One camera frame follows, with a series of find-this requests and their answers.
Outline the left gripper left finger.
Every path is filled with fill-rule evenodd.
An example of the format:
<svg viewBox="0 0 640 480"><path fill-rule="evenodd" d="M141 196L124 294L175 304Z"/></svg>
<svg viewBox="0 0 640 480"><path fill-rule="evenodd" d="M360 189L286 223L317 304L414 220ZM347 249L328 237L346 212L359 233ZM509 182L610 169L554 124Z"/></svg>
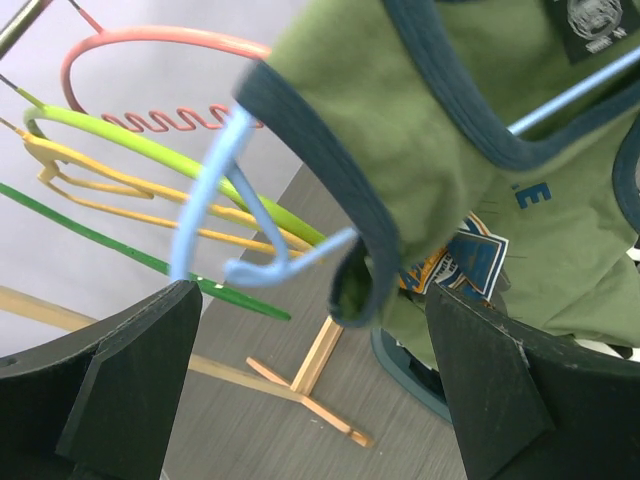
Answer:
<svg viewBox="0 0 640 480"><path fill-rule="evenodd" d="M202 295L177 281L1 360L4 479L158 479Z"/></svg>

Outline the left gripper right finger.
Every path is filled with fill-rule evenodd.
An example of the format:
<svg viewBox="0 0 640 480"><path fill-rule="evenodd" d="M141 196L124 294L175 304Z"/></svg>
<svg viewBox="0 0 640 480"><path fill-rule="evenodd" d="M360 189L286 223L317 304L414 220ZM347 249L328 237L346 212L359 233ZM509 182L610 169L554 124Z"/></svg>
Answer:
<svg viewBox="0 0 640 480"><path fill-rule="evenodd" d="M638 363L439 286L425 315L468 478L638 478Z"/></svg>

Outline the green velvet hanger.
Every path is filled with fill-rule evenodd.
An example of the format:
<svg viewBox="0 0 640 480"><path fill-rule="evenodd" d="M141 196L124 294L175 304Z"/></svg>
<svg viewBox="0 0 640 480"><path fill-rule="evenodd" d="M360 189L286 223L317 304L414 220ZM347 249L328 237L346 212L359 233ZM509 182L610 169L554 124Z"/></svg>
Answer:
<svg viewBox="0 0 640 480"><path fill-rule="evenodd" d="M16 203L38 213L39 215L53 221L54 223L80 235L88 240L93 241L103 247L114 250L125 257L138 262L163 275L169 274L170 266L163 260L140 251L134 247L126 245L98 231L95 231L85 225L82 225L71 218L51 209L50 207L38 202L28 195L14 189L13 187L1 184L1 194L15 201ZM241 293L231 287L223 286L205 277L198 276L194 273L189 274L189 279L195 281L201 292L213 298L222 300L226 303L249 310L255 313L266 315L281 321L289 321L291 315L271 304L265 303L259 299Z"/></svg>

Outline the orange yellow hanger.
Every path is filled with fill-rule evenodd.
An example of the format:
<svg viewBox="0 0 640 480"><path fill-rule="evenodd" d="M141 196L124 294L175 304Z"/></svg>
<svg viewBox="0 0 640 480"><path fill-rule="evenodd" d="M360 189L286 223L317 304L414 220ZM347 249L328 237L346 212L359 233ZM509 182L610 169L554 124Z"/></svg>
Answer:
<svg viewBox="0 0 640 480"><path fill-rule="evenodd" d="M97 162L96 160L74 149L53 142L51 140L45 140L43 138L37 137L36 135L13 125L2 117L1 124L12 130L22 139L25 149L42 165L42 169L38 174L38 179L41 183L43 183L52 191L56 192L58 195L78 205L82 205L91 209L103 211L109 214L129 218L143 223L157 225L169 229L177 229L177 221L87 200L60 189L53 182L58 179L68 185L79 188L144 200L153 200L155 197L160 197L175 204L185 204L189 200L189 195L187 195L185 192L142 180L135 176L123 174ZM76 165L86 171L98 174L103 178L116 181L118 182L118 184L116 185L100 183L96 181L89 181L68 176L61 170L58 165L59 163L70 163ZM258 222L253 215L243 212L239 209L222 207L213 204L208 207L207 213L209 215L225 219L232 223L242 225L256 231L261 230L261 227L259 227ZM294 258L299 257L302 255L302 253L311 250L312 246L305 240L284 229L279 228L279 231L284 237L286 244L288 245L288 252L292 254ZM249 240L226 233L213 231L207 228L198 229L197 235L210 240L237 245L240 247L244 247L245 249L260 253L270 255L275 255L276 253L276 249L271 243Z"/></svg>

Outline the neon yellow hanger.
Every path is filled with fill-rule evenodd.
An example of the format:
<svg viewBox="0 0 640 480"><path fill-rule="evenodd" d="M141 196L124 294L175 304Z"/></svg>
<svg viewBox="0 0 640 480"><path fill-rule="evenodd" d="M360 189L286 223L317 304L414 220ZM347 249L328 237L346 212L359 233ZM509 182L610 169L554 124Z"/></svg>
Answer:
<svg viewBox="0 0 640 480"><path fill-rule="evenodd" d="M201 164L176 151L102 119L62 107L44 104L25 90L10 82L3 75L1 75L1 81L33 105L33 107L25 111L23 121L25 123L26 131L36 135L37 137L49 140L45 137L44 133L36 123L36 120L38 119L49 120L67 125L76 130L93 134L111 143L118 144L128 150L169 167L191 179L196 179L200 173L202 168ZM218 190L223 196L229 198L237 206L241 207L239 210L251 214L249 208L245 205L244 200L242 200L239 193L227 179L223 178L220 181ZM324 235L316 229L277 203L260 195L258 196L261 203L271 214L273 221L278 226L278 231L279 228L281 228L293 233L308 242L312 247L324 241Z"/></svg>

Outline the olive green tank top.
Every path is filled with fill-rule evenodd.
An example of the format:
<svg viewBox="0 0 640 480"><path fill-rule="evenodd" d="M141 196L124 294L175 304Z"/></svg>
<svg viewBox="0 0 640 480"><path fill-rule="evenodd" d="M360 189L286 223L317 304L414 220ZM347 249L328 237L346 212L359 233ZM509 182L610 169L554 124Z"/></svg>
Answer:
<svg viewBox="0 0 640 480"><path fill-rule="evenodd" d="M639 346L639 71L511 126L639 44L635 1L314 1L237 102L359 239L329 297L434 366L437 283L615 355Z"/></svg>

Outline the blue plastic tub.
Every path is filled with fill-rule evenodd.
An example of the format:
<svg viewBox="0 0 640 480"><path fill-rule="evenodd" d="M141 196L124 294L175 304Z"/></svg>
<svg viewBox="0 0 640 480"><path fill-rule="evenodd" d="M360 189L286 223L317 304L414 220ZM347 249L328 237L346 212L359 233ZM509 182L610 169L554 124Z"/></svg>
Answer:
<svg viewBox="0 0 640 480"><path fill-rule="evenodd" d="M430 389L425 382L426 367L382 329L370 332L372 351L382 368L427 409L452 423L442 389Z"/></svg>

